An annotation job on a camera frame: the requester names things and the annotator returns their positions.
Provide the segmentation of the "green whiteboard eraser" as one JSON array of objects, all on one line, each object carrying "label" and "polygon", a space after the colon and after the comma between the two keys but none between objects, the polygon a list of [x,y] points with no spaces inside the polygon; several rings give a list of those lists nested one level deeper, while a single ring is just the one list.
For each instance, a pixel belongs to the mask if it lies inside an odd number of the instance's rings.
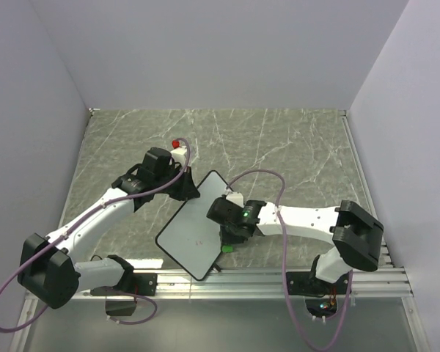
[{"label": "green whiteboard eraser", "polygon": [[221,252],[224,254],[229,254],[234,252],[234,247],[232,245],[223,245],[221,247]]}]

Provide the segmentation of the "small black-framed whiteboard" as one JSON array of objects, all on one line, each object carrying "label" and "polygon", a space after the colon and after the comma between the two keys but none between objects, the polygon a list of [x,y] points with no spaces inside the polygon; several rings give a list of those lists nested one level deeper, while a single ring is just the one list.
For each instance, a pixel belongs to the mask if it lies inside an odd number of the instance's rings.
[{"label": "small black-framed whiteboard", "polygon": [[227,181],[211,170],[199,183],[200,197],[184,202],[155,237],[155,244],[193,279],[202,281],[221,254],[220,226],[207,218]]}]

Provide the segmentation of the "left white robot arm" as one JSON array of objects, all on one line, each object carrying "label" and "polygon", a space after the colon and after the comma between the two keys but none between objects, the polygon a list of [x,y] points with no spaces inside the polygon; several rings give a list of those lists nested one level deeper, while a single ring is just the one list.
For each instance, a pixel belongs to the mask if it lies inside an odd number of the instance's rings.
[{"label": "left white robot arm", "polygon": [[30,235],[23,244],[18,283],[52,309],[65,305],[75,293],[99,287],[117,295],[134,293],[134,268],[127,260],[111,254],[86,261],[84,255],[117,222],[155,195],[177,201],[198,198],[189,158],[188,146],[174,144],[171,151],[153,147],[81,215],[46,236]]}]

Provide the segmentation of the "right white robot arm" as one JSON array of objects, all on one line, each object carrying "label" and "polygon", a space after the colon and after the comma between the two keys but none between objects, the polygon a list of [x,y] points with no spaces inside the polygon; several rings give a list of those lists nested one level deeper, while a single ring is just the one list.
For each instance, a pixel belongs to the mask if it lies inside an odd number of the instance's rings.
[{"label": "right white robot arm", "polygon": [[354,201],[343,200],[329,208],[295,208],[260,200],[240,206],[230,194],[213,201],[207,218],[220,225],[221,237],[228,240],[281,234],[331,245],[314,259],[310,270],[309,285],[317,293],[327,292],[353,269],[378,269],[384,226]]}]

